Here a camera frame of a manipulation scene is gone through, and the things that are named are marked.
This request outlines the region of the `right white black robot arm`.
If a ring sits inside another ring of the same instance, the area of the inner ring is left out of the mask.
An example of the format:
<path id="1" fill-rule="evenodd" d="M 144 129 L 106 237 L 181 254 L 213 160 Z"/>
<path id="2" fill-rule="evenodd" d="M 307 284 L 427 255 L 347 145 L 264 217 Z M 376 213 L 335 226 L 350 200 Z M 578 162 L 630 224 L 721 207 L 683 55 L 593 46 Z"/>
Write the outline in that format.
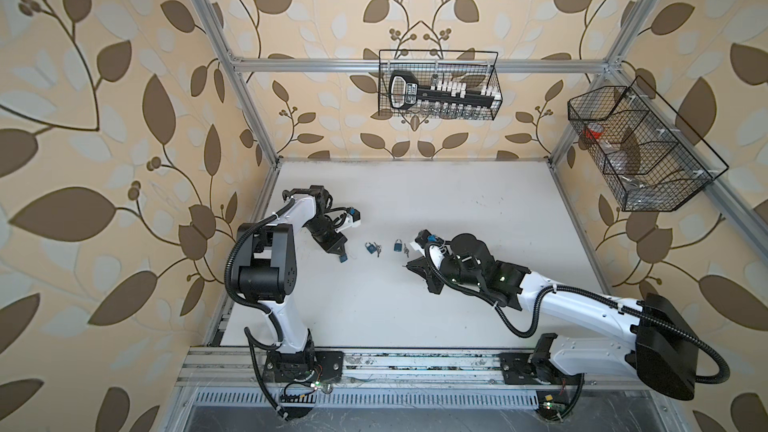
<path id="1" fill-rule="evenodd" d="M 496 259 L 485 242 L 462 233 L 444 240 L 427 230 L 411 244 L 407 269 L 430 293 L 449 288 L 481 300 L 534 351 L 512 369 L 552 383 L 589 375 L 636 378 L 666 397 L 690 401 L 698 384 L 726 382 L 726 359 L 701 340 L 665 297 L 643 299 L 592 292 Z"/>

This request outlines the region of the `black socket tool set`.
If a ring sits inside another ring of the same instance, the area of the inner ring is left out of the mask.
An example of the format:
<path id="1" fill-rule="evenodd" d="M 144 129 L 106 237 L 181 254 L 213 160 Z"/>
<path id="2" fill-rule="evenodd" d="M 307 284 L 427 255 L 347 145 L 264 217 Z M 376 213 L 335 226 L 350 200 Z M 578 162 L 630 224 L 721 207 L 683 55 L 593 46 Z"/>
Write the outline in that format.
<path id="1" fill-rule="evenodd" d="M 390 75 L 384 96 L 390 107 L 397 110 L 417 107 L 426 111 L 444 106 L 448 109 L 493 110 L 502 103 L 502 94 L 496 86 L 483 85 L 474 90 L 464 82 L 445 81 L 439 76 L 420 81 L 415 74 L 405 70 L 396 70 Z"/>

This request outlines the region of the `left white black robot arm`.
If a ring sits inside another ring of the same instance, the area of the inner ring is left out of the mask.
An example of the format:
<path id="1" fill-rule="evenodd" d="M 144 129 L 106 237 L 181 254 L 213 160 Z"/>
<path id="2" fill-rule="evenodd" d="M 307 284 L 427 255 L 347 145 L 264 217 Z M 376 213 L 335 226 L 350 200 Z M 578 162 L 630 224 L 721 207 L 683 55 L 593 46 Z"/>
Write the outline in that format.
<path id="1" fill-rule="evenodd" d="M 258 340 L 250 328 L 244 335 L 257 384 L 269 405 L 285 421 L 301 416 L 284 406 L 304 397 L 292 395 L 294 385 L 309 394 L 341 377 L 341 352 L 317 354 L 291 294 L 298 278 L 295 236 L 305 228 L 327 254 L 347 260 L 342 230 L 355 226 L 355 208 L 335 207 L 322 185 L 282 193 L 283 206 L 256 223 L 239 227 L 224 268 L 224 287 L 236 304 L 265 315 L 274 331 L 270 344 Z"/>

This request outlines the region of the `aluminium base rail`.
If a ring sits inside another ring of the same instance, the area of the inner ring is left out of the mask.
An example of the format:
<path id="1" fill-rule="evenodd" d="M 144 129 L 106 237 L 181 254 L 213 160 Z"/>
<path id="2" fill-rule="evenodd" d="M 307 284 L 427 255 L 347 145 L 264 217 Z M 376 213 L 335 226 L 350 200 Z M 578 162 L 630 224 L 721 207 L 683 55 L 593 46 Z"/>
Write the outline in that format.
<path id="1" fill-rule="evenodd" d="M 516 370 L 524 349 L 328 349 L 318 366 L 296 379 L 279 374 L 264 353 L 246 347 L 195 347 L 176 385 L 194 405 L 315 409 L 442 409 L 534 411 L 616 393 L 649 398 L 637 380 L 589 375 L 585 379 L 537 379 Z"/>

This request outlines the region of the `red item in basket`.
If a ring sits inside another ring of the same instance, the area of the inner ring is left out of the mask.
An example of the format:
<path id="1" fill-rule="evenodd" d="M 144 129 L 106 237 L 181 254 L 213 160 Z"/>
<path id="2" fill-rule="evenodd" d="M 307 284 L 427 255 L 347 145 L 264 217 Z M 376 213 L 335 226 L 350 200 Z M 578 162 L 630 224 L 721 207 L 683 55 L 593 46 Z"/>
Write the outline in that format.
<path id="1" fill-rule="evenodd" d="M 597 143 L 604 133 L 604 127 L 601 123 L 589 122 L 583 131 L 584 140 L 587 143 Z"/>

